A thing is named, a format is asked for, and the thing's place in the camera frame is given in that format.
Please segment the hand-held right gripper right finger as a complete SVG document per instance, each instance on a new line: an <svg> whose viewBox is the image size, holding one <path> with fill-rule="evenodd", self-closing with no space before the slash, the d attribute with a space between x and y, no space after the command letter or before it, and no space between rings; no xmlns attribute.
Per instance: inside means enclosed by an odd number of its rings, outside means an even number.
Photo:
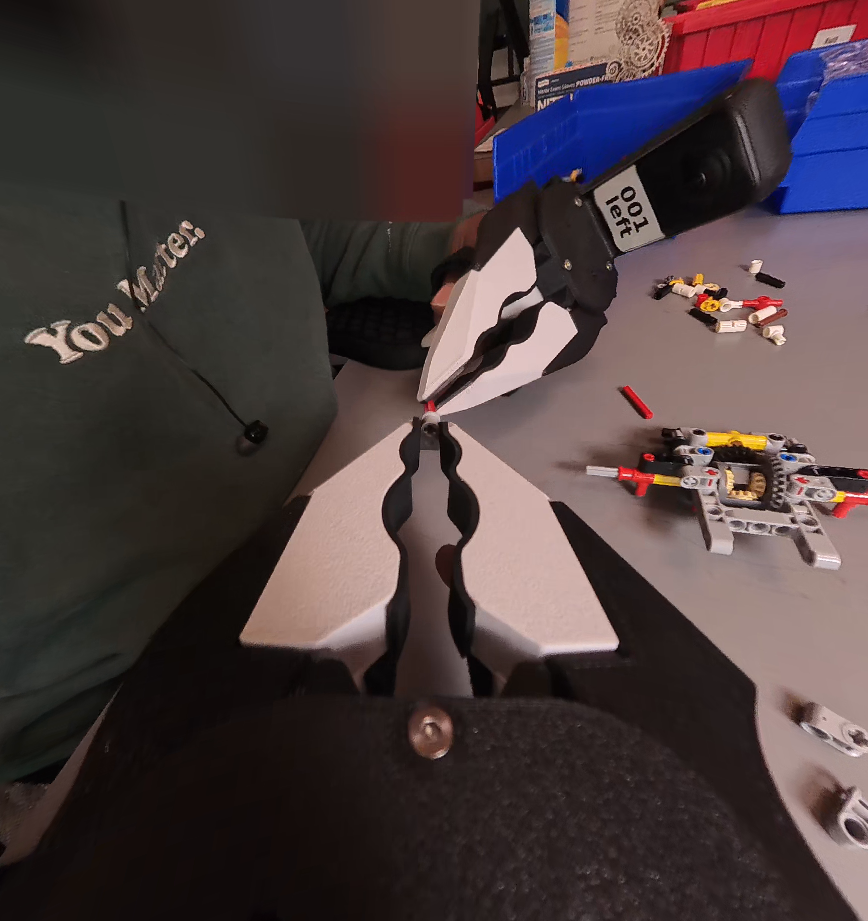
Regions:
<svg viewBox="0 0 868 921"><path fill-rule="evenodd" d="M457 425L440 424L451 563L451 637L475 697L515 669L572 654L612 653L620 639L539 488Z"/></svg>

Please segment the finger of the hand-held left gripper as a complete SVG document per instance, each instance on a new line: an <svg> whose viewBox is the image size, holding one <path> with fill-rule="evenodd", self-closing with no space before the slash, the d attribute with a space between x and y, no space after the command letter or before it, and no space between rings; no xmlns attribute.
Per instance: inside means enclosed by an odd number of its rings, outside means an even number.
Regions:
<svg viewBox="0 0 868 921"><path fill-rule="evenodd" d="M578 332L570 311L554 302L533 308L531 318L532 330L522 339L487 353L462 385L435 399L440 416L472 409L539 379Z"/></svg>
<svg viewBox="0 0 868 921"><path fill-rule="evenodd" d="M503 306L536 284L531 242L514 229L480 269L467 272L452 288L428 347L417 399L436 400L472 360L476 342L497 326Z"/></svg>

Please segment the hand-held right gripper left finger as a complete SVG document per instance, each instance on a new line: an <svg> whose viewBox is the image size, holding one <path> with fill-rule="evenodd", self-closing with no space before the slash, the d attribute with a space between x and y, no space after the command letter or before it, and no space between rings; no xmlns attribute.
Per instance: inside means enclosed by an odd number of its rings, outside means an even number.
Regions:
<svg viewBox="0 0 868 921"><path fill-rule="evenodd" d="M342 662L359 688L392 696L411 618L400 530L415 473L411 423L317 486L240 642Z"/></svg>

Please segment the person's left forearm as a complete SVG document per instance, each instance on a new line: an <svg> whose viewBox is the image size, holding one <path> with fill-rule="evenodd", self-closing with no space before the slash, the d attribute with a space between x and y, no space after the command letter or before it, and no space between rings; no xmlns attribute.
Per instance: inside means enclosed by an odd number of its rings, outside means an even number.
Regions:
<svg viewBox="0 0 868 921"><path fill-rule="evenodd" d="M369 297L430 300L432 271L446 257L461 220L301 220L323 304L335 307Z"/></svg>

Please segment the scattered white and coloured lego parts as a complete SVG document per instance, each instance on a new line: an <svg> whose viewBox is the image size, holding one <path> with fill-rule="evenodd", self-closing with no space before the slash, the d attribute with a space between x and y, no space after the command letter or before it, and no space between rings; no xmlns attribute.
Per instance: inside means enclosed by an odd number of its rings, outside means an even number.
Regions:
<svg viewBox="0 0 868 921"><path fill-rule="evenodd" d="M652 284L650 294L657 301L668 296L681 299L686 313L713 334L734 336L750 332L777 348L787 341L788 310L781 296L734 298L727 286L706 278L702 272L667 275Z"/></svg>

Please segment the yellow grey lego gear assembly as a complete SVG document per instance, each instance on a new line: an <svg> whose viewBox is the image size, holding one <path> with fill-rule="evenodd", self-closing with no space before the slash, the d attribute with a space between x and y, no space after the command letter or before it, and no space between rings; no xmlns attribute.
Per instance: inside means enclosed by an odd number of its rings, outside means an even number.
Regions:
<svg viewBox="0 0 868 921"><path fill-rule="evenodd" d="M779 433L663 428L662 449L635 467L588 465L589 476L692 496L708 552L731 555L739 534L791 539L805 563L838 570L842 559L822 516L868 508L868 468L819 464L806 445Z"/></svg>

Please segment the person's left hand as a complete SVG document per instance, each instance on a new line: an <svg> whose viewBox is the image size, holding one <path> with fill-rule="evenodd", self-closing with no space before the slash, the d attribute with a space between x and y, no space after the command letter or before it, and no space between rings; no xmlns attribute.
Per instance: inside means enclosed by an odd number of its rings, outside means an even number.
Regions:
<svg viewBox="0 0 868 921"><path fill-rule="evenodd" d="M474 266L479 227L487 213L487 209L481 210L459 221L452 232L446 257L432 271L430 304L435 321L440 321L456 283Z"/></svg>

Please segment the black textured pad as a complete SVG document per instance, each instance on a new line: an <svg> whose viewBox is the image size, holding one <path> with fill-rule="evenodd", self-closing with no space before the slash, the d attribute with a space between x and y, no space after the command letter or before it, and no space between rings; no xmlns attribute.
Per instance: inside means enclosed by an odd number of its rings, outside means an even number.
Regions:
<svg viewBox="0 0 868 921"><path fill-rule="evenodd" d="M403 298L364 298L329 307L325 318L330 354L395 371L424 365L422 339L435 326L429 303Z"/></svg>

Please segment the stacked blue storage bins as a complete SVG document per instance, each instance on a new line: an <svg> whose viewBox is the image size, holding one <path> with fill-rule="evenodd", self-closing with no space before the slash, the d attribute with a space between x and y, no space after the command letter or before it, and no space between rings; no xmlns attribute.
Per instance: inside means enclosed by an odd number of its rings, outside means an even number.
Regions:
<svg viewBox="0 0 868 921"><path fill-rule="evenodd" d="M792 55L776 87L792 162L767 207L868 210L868 39Z"/></svg>

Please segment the red plastic bin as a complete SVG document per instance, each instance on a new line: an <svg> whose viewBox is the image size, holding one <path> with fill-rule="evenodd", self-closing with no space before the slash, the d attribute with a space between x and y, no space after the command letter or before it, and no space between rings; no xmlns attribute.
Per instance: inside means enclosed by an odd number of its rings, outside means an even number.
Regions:
<svg viewBox="0 0 868 921"><path fill-rule="evenodd" d="M690 2L670 17L662 73L750 61L776 78L795 53L868 39L868 1Z"/></svg>

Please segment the ornate gear pattern object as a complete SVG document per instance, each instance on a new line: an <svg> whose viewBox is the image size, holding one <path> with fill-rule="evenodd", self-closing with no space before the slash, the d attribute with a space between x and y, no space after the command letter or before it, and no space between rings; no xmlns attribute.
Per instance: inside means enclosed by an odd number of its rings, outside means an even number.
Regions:
<svg viewBox="0 0 868 921"><path fill-rule="evenodd" d="M615 43L605 80L623 83L658 76L670 42L669 22L658 1L623 2L614 19Z"/></svg>

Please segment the white blue glove box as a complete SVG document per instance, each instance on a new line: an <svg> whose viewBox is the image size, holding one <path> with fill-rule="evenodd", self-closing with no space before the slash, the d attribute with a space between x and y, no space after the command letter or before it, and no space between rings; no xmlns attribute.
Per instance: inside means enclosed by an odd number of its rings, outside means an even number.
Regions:
<svg viewBox="0 0 868 921"><path fill-rule="evenodd" d="M572 98L579 90L602 83L616 82L623 74L621 60L584 63L537 76L534 82L534 108L545 109L562 98Z"/></svg>

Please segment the blue plastic bin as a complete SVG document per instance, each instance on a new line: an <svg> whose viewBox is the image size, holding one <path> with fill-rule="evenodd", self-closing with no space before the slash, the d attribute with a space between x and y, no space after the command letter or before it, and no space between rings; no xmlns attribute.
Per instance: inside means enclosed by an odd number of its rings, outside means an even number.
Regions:
<svg viewBox="0 0 868 921"><path fill-rule="evenodd" d="M750 61L623 83L599 83L556 100L497 135L494 202L533 180L579 169L593 179L736 84Z"/></svg>

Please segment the blue orange wipes box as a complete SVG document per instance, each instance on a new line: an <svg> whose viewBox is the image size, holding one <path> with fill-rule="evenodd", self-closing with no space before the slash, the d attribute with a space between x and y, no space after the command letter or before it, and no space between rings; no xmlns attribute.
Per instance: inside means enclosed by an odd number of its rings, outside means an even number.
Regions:
<svg viewBox="0 0 868 921"><path fill-rule="evenodd" d="M540 76L570 66L570 2L530 1L530 68Z"/></svg>

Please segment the person in green sweatshirt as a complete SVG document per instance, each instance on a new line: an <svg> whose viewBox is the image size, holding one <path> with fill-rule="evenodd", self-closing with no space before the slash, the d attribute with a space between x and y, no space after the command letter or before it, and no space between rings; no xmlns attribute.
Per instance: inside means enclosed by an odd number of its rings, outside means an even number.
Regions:
<svg viewBox="0 0 868 921"><path fill-rule="evenodd" d="M317 452L307 230L0 181L0 790L65 761Z"/></svg>

